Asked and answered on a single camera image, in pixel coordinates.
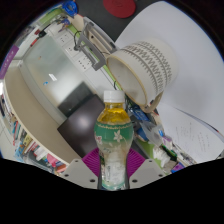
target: black screen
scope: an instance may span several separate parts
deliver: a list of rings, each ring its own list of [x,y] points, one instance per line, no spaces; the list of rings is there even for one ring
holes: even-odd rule
[[[59,105],[58,109],[69,117],[77,108],[85,103],[93,93],[88,86],[82,82],[70,95]]]
[[[103,110],[104,103],[97,95],[93,95],[58,128],[62,137],[80,157],[97,148],[94,125]]]

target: monitor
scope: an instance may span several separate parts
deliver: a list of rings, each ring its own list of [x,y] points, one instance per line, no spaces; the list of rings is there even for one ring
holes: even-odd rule
[[[94,125],[103,110],[103,101],[97,95],[93,95],[58,128],[65,141],[82,158],[97,148]]]

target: green tea bottle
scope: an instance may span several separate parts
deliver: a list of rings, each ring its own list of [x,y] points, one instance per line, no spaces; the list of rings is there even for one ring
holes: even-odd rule
[[[118,190],[125,183],[126,157],[133,140],[133,125],[124,110],[123,91],[104,92],[105,109],[95,127],[95,139],[100,152],[102,186]]]

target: bottle cap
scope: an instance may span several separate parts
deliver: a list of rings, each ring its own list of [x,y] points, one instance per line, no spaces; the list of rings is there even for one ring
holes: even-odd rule
[[[106,103],[124,103],[125,94],[122,90],[104,91],[104,102]]]

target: bottle label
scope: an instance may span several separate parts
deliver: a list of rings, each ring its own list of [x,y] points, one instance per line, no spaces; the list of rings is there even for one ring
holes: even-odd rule
[[[109,125],[96,122],[94,134],[100,151],[102,185],[109,190],[124,185],[126,156],[133,141],[133,125]]]

